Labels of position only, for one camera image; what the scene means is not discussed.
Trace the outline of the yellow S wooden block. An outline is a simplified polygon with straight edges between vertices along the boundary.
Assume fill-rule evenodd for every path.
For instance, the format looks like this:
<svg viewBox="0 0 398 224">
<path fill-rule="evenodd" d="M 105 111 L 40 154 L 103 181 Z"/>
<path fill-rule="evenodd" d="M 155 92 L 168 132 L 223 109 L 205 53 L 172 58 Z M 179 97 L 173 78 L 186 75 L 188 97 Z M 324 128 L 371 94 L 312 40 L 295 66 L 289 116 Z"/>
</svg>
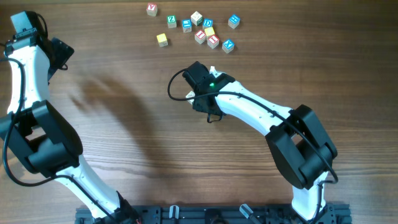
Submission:
<svg viewBox="0 0 398 224">
<path fill-rule="evenodd" d="M 160 47 L 165 47 L 168 45 L 167 36 L 164 33 L 159 34 L 156 37 Z"/>
</svg>

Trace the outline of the plain animal wooden block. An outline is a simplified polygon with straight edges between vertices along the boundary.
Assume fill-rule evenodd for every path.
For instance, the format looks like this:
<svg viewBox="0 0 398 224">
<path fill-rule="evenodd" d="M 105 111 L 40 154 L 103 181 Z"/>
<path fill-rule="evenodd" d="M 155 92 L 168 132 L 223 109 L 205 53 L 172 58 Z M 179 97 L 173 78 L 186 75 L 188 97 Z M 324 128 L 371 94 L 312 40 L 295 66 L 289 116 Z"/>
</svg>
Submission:
<svg viewBox="0 0 398 224">
<path fill-rule="evenodd" d="M 202 20 L 203 20 L 203 16 L 198 11 L 195 11 L 191 15 L 191 22 L 192 22 L 192 24 L 194 24 L 196 26 L 199 26 L 200 23 L 202 22 Z"/>
</svg>

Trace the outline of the green edged picture block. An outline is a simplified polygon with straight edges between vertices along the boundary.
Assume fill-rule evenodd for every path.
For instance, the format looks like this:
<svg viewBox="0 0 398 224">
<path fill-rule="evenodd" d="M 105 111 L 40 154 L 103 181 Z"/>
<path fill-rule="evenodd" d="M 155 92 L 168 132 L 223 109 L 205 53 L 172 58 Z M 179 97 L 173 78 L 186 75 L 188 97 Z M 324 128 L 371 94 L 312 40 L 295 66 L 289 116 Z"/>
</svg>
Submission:
<svg viewBox="0 0 398 224">
<path fill-rule="evenodd" d="M 191 98 L 191 97 L 194 97 L 194 96 L 195 96 L 195 93 L 194 93 L 193 91 L 190 91 L 190 92 L 186 95 L 186 98 Z M 188 100 L 188 102 L 192 105 L 192 104 L 193 104 L 193 99 Z"/>
</svg>

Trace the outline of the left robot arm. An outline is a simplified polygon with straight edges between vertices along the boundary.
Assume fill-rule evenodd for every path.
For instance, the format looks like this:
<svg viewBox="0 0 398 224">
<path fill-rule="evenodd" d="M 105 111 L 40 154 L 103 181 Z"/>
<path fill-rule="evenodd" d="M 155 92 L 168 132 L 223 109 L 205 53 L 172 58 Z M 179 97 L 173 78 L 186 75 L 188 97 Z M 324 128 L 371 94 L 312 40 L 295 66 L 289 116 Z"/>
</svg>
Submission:
<svg viewBox="0 0 398 224">
<path fill-rule="evenodd" d="M 74 49 L 49 39 L 45 19 L 34 11 L 14 14 L 11 21 L 16 33 L 1 58 L 12 70 L 11 102 L 1 118 L 6 174 L 23 187 L 63 184 L 88 207 L 92 223 L 140 223 L 128 201 L 90 167 L 78 133 L 49 102 L 49 81 L 57 70 L 67 70 Z"/>
</svg>

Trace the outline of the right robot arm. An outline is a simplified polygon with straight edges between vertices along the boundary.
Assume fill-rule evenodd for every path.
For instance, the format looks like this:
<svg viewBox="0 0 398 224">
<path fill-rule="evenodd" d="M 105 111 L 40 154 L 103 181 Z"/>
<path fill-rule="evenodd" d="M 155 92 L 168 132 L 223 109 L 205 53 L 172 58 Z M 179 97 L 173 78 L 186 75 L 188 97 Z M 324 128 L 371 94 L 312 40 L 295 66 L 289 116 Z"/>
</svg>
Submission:
<svg viewBox="0 0 398 224">
<path fill-rule="evenodd" d="M 208 116 L 234 116 L 261 133 L 280 174 L 292 185 L 292 208 L 306 221 L 315 223 L 326 202 L 323 186 L 338 155 L 335 145 L 315 112 L 267 101 L 247 90 L 232 76 L 195 62 L 181 71 L 192 88 L 184 98 L 195 111 Z"/>
</svg>

